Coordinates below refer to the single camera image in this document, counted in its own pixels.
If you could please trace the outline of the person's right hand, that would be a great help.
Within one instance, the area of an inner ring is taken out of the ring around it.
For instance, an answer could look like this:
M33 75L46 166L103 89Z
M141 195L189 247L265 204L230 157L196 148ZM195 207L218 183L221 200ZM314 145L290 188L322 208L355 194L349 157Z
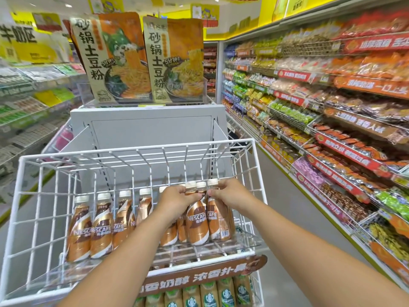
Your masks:
M218 187L225 192L224 200L221 200L225 205L248 218L251 217L252 208L257 205L259 200L238 179L219 180Z

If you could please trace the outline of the person's left hand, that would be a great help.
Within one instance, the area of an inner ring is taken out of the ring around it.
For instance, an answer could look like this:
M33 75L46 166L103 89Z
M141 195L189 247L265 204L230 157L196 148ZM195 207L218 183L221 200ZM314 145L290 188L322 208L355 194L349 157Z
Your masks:
M184 185L169 186L162 192L154 212L158 213L167 226L174 223L190 206L183 204L185 193Z

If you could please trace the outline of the brown coffee drink bottle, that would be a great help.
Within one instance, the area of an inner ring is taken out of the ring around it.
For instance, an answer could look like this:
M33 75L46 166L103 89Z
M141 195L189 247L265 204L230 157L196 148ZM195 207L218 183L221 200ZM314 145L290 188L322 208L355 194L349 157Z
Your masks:
M207 221L209 237L212 241L222 242L231 239L232 233L229 224L228 207L214 196L209 195L210 190L218 189L218 179L207 180Z
M188 242L193 246L201 246L209 239L209 226L205 203L207 184L204 181L189 181L185 183L185 187L185 195L191 195L193 193L201 195L198 201L188 206L185 217Z

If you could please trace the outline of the brown shelf banner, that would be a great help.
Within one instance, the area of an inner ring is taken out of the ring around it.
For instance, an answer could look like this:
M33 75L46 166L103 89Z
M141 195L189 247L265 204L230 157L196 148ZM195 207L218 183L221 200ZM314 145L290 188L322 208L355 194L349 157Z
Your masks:
M165 291L182 289L219 279L232 278L238 275L250 275L268 262L266 255L252 255L229 261L211 263L194 268L187 268L166 274L147 276L137 297L159 294Z

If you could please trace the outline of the row of brown coffee bottles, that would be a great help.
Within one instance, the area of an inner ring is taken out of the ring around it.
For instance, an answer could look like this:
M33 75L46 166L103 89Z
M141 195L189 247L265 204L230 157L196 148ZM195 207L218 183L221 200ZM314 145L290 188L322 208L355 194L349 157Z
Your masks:
M132 191L119 193L116 218L110 192L99 193L95 217L90 213L90 197L76 196L74 214L68 229L66 259L79 262L97 259L115 250L153 211L150 188L139 190L140 201L134 214Z

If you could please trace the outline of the red shelf banner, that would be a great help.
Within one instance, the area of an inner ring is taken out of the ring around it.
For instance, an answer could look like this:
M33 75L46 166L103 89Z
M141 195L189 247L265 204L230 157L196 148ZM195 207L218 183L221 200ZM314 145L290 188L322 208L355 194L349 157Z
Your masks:
M294 96L286 92L274 91L273 96L275 96L276 98L282 99L282 100L286 100L290 103L293 103L303 108L307 108L309 104L309 101L307 99L299 97L299 96Z
M364 51L409 50L409 31L357 37L345 41L343 51L348 54Z
M348 145L337 141L323 133L316 133L315 139L319 144L343 155L349 160L361 165L362 167L372 171L379 177L391 178L392 170L387 166L387 156L370 146L362 146L362 142L358 141L358 148L354 148L354 144Z
M304 82L304 83L313 83L315 80L317 74L314 72L302 72L302 71L294 71L294 70L276 70L274 73L279 77L279 78L285 78L289 80L294 80L298 82Z
M345 177L341 176L335 170L320 162L311 154L306 154L306 157L311 165L313 165L316 169L326 175L331 181L335 182L337 185L355 196L358 201L364 204L371 203L371 199L367 195L367 193L362 191L358 186L354 185L352 182L349 182Z

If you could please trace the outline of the distant shelf unit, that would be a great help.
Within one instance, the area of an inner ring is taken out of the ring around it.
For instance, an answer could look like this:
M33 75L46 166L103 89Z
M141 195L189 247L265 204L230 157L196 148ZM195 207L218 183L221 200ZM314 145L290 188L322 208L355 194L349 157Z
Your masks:
M203 48L203 77L206 93L215 99L217 92L218 41L205 41Z

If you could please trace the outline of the large noodle packet orange picture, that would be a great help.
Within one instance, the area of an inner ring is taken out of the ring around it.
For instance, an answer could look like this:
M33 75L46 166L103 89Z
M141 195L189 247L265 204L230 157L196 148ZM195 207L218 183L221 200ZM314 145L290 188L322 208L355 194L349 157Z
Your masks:
M143 24L153 101L202 102L205 93L202 20L145 16Z

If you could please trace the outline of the pile of pink packets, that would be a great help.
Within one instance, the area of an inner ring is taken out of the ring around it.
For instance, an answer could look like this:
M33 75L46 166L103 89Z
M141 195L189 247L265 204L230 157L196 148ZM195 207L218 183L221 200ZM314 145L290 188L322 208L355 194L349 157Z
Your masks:
M72 128L66 126L57 136L54 147L57 151L63 150L74 138Z

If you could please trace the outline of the snack shelf unit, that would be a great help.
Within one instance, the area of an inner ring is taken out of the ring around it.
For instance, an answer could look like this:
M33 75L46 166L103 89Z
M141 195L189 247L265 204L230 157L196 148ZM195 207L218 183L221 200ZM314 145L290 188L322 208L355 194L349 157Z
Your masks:
M232 135L277 169L267 195L305 199L324 238L409 293L409 0L278 0L270 25L219 44L217 84Z

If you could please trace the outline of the large noodle packet green picture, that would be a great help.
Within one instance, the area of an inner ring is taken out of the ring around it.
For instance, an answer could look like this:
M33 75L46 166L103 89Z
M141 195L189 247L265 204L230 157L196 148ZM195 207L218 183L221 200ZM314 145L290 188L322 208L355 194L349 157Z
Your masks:
M144 34L136 12L69 18L71 38L99 103L150 101Z

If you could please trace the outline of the tan shelf banner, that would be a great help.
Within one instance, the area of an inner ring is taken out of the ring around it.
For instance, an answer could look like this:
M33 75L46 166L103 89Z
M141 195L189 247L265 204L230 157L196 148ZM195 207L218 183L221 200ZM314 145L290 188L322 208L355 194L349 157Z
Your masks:
M326 118L348 124L354 129L359 129L361 132L366 132L378 138L385 139L391 144L409 144L409 129L401 126L331 107L325 107L323 114Z

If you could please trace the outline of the yellow hanging ceiling sign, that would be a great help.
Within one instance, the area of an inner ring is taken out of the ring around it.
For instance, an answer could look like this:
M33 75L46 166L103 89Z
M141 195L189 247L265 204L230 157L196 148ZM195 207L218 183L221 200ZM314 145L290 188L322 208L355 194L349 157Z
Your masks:
M219 25L220 6L214 4L190 4L191 17L199 19L205 28Z
M88 0L92 14L124 13L123 0Z

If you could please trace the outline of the milk product shelf unit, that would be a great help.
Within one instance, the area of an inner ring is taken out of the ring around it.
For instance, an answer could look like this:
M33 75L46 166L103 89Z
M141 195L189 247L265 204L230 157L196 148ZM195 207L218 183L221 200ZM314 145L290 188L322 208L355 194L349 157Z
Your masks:
M11 209L18 159L39 153L79 105L79 63L0 65L0 222Z

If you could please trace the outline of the yellow wall header band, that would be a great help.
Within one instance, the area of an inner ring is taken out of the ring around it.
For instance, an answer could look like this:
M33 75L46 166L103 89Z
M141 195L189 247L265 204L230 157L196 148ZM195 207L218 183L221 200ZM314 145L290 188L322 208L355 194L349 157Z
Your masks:
M222 41L336 0L220 0L218 27L204 40Z

